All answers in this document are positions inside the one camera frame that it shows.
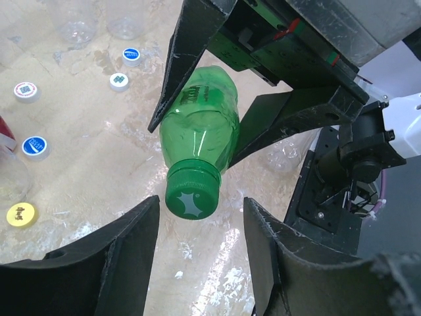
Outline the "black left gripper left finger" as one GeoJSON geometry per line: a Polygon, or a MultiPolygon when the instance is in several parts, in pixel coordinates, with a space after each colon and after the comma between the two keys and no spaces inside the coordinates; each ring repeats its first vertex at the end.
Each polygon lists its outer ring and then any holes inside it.
{"type": "Polygon", "coordinates": [[[159,197],[41,260],[1,266],[2,315],[143,315],[159,197]]]}

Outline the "green soda bottle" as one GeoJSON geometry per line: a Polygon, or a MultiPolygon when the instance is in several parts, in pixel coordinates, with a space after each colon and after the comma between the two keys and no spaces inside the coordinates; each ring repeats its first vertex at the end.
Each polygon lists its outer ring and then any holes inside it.
{"type": "Polygon", "coordinates": [[[159,128],[166,166],[200,159],[223,174],[239,137],[237,103],[237,88],[223,68],[196,68],[159,128]]]}

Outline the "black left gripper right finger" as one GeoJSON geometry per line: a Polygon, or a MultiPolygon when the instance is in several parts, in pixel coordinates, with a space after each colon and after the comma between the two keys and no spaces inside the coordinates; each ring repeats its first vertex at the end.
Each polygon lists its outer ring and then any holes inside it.
{"type": "Polygon", "coordinates": [[[254,315],[419,315],[420,256],[359,259],[243,200],[254,315]]]}

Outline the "green bottle cap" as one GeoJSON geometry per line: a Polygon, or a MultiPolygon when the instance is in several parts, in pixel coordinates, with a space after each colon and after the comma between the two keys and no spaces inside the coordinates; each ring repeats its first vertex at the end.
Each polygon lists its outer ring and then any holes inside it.
{"type": "Polygon", "coordinates": [[[200,159],[178,161],[167,174],[165,204],[182,219],[206,219],[218,206],[220,183],[214,165],[200,159]]]}

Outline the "clear plastic bottle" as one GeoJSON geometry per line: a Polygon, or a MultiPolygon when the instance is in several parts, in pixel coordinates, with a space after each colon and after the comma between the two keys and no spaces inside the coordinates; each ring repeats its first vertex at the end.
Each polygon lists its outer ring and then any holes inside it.
{"type": "Polygon", "coordinates": [[[144,31],[146,4],[142,0],[105,1],[107,30],[116,38],[134,40],[144,31]]]}
{"type": "Polygon", "coordinates": [[[97,31],[93,1],[52,0],[45,4],[56,31],[64,40],[83,44],[93,39],[97,31]]]}

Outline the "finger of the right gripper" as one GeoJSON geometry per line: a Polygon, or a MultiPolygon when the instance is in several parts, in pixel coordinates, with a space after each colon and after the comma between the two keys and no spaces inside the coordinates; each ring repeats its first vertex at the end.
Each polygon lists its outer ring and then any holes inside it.
{"type": "Polygon", "coordinates": [[[231,15],[236,1],[185,0],[172,37],[161,96],[147,127],[154,132],[192,75],[203,53],[231,15]]]}

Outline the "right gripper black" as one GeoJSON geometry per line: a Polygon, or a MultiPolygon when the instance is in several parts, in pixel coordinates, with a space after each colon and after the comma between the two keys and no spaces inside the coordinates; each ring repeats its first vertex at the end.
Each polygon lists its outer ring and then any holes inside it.
{"type": "Polygon", "coordinates": [[[207,49],[236,72],[250,70],[271,86],[296,90],[259,95],[240,122],[230,166],[290,136],[346,119],[358,70],[287,1],[207,1],[207,49]]]}

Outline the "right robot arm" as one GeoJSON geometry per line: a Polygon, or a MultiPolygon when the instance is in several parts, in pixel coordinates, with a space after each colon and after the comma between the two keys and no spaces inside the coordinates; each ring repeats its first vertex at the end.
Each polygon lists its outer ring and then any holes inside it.
{"type": "Polygon", "coordinates": [[[419,255],[356,256],[385,204],[368,185],[420,154],[420,92],[386,97],[358,75],[399,42],[420,56],[419,1],[183,2],[148,127],[173,214],[208,217],[226,169],[320,132],[284,220],[243,201],[254,315],[420,314],[419,255]]]}

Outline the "grey bottle cap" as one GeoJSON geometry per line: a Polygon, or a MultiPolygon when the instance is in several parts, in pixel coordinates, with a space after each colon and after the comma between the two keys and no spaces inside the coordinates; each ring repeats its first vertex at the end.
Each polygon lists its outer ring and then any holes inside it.
{"type": "Polygon", "coordinates": [[[130,81],[127,75],[117,72],[110,76],[109,85],[116,92],[124,92],[129,88],[130,81]]]}

